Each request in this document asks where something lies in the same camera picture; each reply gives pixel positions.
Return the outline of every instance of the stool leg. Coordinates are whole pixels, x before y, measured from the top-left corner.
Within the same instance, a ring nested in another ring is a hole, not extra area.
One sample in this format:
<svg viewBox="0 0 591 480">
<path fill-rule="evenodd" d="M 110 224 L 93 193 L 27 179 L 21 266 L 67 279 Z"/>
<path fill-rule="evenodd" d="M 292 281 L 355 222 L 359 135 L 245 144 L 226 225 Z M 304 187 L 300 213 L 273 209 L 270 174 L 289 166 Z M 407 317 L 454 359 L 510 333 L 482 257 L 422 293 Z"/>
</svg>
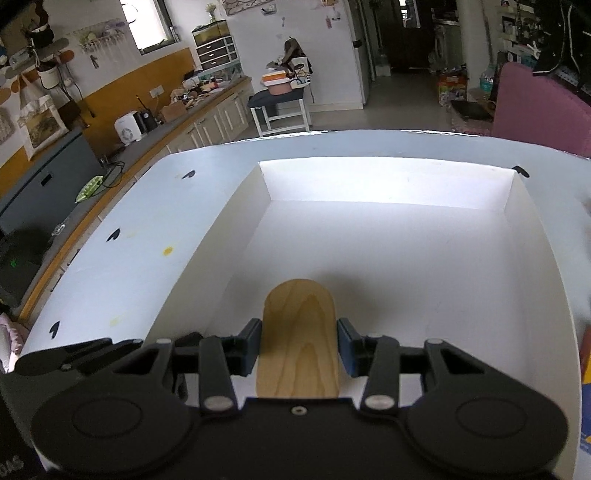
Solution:
<svg viewBox="0 0 591 480">
<path fill-rule="evenodd" d="M 310 131 L 310 123 L 308 121 L 308 114 L 306 112 L 306 106 L 305 106 L 304 101 L 302 99 L 300 99 L 299 101 L 300 101 L 301 116 L 304 119 L 304 126 L 306 128 L 306 131 L 309 132 Z"/>
<path fill-rule="evenodd" d="M 269 121 L 269 116 L 267 115 L 267 107 L 264 106 L 262 108 L 262 114 L 265 116 L 265 122 L 267 123 L 267 130 L 271 129 L 271 123 Z"/>
<path fill-rule="evenodd" d="M 259 137 L 262 137 L 262 130 L 261 130 L 261 124 L 258 121 L 258 117 L 256 116 L 256 108 L 251 108 L 251 112 L 252 112 L 252 117 L 255 119 L 255 125 L 256 125 L 256 129 L 259 132 Z"/>
</svg>

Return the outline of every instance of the pink sofa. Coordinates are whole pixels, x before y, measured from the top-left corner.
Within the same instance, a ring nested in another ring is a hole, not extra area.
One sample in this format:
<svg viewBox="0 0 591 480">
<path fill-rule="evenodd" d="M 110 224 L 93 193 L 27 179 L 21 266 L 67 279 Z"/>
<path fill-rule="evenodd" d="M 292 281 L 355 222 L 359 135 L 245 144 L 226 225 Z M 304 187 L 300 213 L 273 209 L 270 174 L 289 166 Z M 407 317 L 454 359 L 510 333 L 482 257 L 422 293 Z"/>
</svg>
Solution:
<svg viewBox="0 0 591 480">
<path fill-rule="evenodd" d="M 591 106 L 547 77 L 507 63 L 501 73 L 492 136 L 591 158 Z"/>
</svg>

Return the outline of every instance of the floor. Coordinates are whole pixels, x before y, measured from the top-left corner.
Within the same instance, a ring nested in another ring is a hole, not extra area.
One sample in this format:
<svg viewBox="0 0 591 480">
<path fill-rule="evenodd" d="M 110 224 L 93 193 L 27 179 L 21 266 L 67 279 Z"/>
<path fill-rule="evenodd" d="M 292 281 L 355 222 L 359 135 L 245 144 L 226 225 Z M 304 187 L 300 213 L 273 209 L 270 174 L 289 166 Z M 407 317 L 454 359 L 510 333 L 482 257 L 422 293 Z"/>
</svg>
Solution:
<svg viewBox="0 0 591 480">
<path fill-rule="evenodd" d="M 426 72 L 378 77 L 363 110 L 313 112 L 313 130 L 440 130 L 448 131 L 446 110 L 437 100 L 436 78 Z M 276 121 L 273 127 L 301 123 L 301 117 Z M 258 136 L 251 125 L 241 139 Z"/>
</svg>

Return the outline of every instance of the power outlet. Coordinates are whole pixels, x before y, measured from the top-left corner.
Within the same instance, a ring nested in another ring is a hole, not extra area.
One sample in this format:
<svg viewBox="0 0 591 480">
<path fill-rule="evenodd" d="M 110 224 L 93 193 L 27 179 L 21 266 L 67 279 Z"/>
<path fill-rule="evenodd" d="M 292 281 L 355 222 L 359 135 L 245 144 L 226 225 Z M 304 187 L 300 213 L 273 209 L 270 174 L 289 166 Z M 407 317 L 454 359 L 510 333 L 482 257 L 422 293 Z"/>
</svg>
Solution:
<svg viewBox="0 0 591 480">
<path fill-rule="evenodd" d="M 150 95 L 152 98 L 156 98 L 164 93 L 164 88 L 162 85 L 158 85 L 154 90 L 150 90 Z"/>
</svg>

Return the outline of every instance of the black pot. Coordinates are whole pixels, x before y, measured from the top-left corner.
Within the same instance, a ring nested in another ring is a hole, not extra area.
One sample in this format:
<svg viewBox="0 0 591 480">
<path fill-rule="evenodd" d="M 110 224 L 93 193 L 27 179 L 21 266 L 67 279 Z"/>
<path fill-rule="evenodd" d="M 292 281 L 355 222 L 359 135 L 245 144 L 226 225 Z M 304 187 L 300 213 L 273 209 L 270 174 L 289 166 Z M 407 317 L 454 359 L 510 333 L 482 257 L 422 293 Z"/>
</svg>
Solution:
<svg viewBox="0 0 591 480">
<path fill-rule="evenodd" d="M 38 31 L 40 28 L 36 28 L 34 31 L 30 31 L 28 33 L 28 36 L 33 41 L 35 48 L 45 48 L 53 43 L 53 30 L 51 27 L 47 25 L 45 30 Z"/>
</svg>

